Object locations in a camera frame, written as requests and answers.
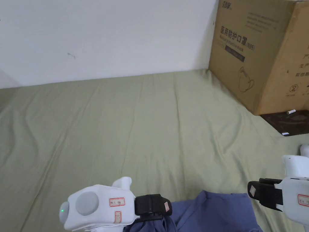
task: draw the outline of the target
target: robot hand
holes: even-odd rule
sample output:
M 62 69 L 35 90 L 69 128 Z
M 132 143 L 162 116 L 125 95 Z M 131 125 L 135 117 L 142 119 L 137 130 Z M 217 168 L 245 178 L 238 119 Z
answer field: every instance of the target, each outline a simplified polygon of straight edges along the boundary
M 68 197 L 59 219 L 70 231 L 121 232 L 134 221 L 160 220 L 172 214 L 171 202 L 160 194 L 135 197 L 132 180 L 122 177 L 113 185 L 94 185 Z

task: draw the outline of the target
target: small white object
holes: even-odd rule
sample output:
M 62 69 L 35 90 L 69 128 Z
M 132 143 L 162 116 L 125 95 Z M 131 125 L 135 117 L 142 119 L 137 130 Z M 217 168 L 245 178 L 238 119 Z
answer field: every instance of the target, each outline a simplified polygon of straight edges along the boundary
M 292 113 L 295 113 L 295 112 L 296 112 L 296 110 L 290 110 L 290 111 L 287 112 L 287 114 L 292 114 Z
M 256 189 L 255 189 L 255 187 L 253 187 L 253 185 L 252 185 L 251 188 L 250 188 L 250 193 L 251 193 L 251 195 L 252 195 L 253 197 L 254 197 L 255 191 L 256 191 Z
M 170 210 L 170 207 L 168 206 L 168 202 L 165 202 L 164 206 L 165 206 L 165 211 L 166 212 Z

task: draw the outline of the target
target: mattress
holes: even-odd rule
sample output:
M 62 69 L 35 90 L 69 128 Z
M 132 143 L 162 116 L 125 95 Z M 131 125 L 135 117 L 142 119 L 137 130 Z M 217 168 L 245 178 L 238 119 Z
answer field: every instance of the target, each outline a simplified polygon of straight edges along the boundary
M 1 89 L 0 225 L 64 231 L 70 194 L 122 176 L 136 196 L 170 201 L 244 193 L 251 180 L 284 178 L 282 156 L 308 140 L 280 135 L 206 70 Z M 303 231 L 252 204 L 264 231 Z

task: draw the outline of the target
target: red label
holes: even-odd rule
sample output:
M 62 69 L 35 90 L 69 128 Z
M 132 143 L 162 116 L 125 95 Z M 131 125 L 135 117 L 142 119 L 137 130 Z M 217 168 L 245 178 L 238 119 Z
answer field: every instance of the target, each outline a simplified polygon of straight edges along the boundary
M 123 205 L 125 205 L 125 199 L 123 197 L 109 199 L 110 207 L 123 206 Z
M 298 204 L 309 207 L 309 196 L 298 194 L 297 195 Z
M 121 223 L 121 211 L 116 211 L 114 224 L 119 224 L 119 223 Z

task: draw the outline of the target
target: green bed sheet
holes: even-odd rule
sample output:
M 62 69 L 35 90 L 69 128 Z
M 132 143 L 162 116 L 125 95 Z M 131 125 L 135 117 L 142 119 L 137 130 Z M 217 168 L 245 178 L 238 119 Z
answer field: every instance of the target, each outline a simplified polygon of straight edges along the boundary
M 132 192 L 171 201 L 201 190 L 242 193 L 284 178 L 283 155 L 308 135 L 283 137 L 206 70 L 0 90 L 0 225 L 64 231 L 67 197 L 132 178 Z M 264 231 L 303 231 L 252 201 Z

